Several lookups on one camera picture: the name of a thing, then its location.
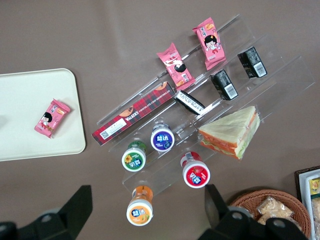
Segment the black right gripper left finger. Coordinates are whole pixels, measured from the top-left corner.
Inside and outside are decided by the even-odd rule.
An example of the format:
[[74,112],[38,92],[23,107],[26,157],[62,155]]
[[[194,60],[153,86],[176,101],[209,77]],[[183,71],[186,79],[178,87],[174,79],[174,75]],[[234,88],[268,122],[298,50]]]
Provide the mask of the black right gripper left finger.
[[2,240],[75,240],[93,211],[92,187],[82,185],[61,208],[45,211],[24,227],[0,223]]

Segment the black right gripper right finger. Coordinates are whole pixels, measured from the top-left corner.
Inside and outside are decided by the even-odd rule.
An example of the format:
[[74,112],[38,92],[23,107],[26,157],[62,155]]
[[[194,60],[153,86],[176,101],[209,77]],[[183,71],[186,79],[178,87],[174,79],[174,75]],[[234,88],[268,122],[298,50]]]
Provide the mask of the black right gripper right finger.
[[204,187],[204,206],[210,228],[200,240],[306,240],[306,235],[291,221],[271,218],[258,223],[239,207],[230,208],[214,184]]

